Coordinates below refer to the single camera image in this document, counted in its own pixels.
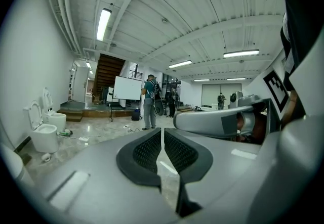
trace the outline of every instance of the black mesh pad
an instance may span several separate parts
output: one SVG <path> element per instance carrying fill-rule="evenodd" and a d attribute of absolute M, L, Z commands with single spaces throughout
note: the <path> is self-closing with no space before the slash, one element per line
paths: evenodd
<path fill-rule="evenodd" d="M 157 173 L 156 159 L 161 151 L 161 133 L 156 133 L 147 141 L 139 144 L 133 153 L 133 158 L 137 164 Z"/>
<path fill-rule="evenodd" d="M 198 158 L 197 150 L 169 133 L 164 135 L 165 151 L 178 173 L 191 166 Z"/>
<path fill-rule="evenodd" d="M 138 185 L 161 188 L 161 179 L 156 174 L 156 159 L 161 151 L 161 129 L 143 131 L 143 137 L 123 146 L 116 162 L 120 171 Z"/>
<path fill-rule="evenodd" d="M 188 199 L 186 183 L 201 180 L 213 164 L 212 153 L 204 146 L 180 135 L 175 129 L 165 129 L 165 151 L 179 173 L 180 189 L 176 212 L 185 217 L 201 209 Z"/>

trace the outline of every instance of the white toilet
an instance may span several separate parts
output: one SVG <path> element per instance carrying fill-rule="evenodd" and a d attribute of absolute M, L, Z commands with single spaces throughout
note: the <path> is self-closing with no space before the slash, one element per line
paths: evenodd
<path fill-rule="evenodd" d="M 43 119 L 44 123 L 52 124 L 57 127 L 57 132 L 65 130 L 66 115 L 63 113 L 57 113 L 53 110 L 53 100 L 47 87 L 43 89 Z"/>
<path fill-rule="evenodd" d="M 9 172 L 14 180 L 22 182 L 29 186 L 34 186 L 27 169 L 24 167 L 22 159 L 15 152 L 9 149 L 4 144 L 0 143 L 0 151 L 3 160 L 5 161 Z"/>
<path fill-rule="evenodd" d="M 37 101 L 32 101 L 30 107 L 24 108 L 27 111 L 30 122 L 30 137 L 34 147 L 39 152 L 54 153 L 59 149 L 55 125 L 43 123 L 41 108 Z"/>

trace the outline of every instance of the bag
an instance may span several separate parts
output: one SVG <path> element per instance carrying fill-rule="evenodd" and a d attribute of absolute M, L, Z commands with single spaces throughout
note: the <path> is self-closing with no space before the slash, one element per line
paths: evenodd
<path fill-rule="evenodd" d="M 132 121 L 139 121 L 140 120 L 140 111 L 139 110 L 135 110 L 132 113 Z"/>
<path fill-rule="evenodd" d="M 153 85 L 153 91 L 151 93 L 149 93 L 148 91 L 147 92 L 153 100 L 153 107 L 154 107 L 156 114 L 159 116 L 162 116 L 164 107 L 163 107 L 163 103 L 161 101 L 161 97 L 159 94 L 160 86 L 158 83 L 154 83 L 152 80 L 149 82 Z"/>

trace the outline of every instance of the backpack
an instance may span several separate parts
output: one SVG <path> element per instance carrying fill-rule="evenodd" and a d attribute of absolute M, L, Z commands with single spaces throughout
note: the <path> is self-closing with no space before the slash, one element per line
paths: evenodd
<path fill-rule="evenodd" d="M 153 107 L 155 109 L 155 112 L 157 115 L 162 116 L 163 115 L 163 103 L 161 101 L 160 97 L 160 85 L 158 83 L 154 83 L 152 80 L 149 81 L 153 85 L 153 91 L 150 93 L 147 91 L 147 93 L 150 95 L 150 97 L 153 100 Z"/>
<path fill-rule="evenodd" d="M 158 91 L 159 91 L 159 84 L 158 83 L 154 83 L 152 80 L 149 81 L 152 86 L 153 86 L 153 91 L 150 93 L 148 90 L 147 90 L 147 93 L 149 94 L 149 96 L 155 100 L 155 96 L 157 95 Z"/>

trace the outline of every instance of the door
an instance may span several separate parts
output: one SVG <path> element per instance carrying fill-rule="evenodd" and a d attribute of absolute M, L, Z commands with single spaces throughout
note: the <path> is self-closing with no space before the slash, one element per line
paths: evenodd
<path fill-rule="evenodd" d="M 85 102 L 88 84 L 88 67 L 77 67 L 74 73 L 72 99 L 78 102 Z"/>

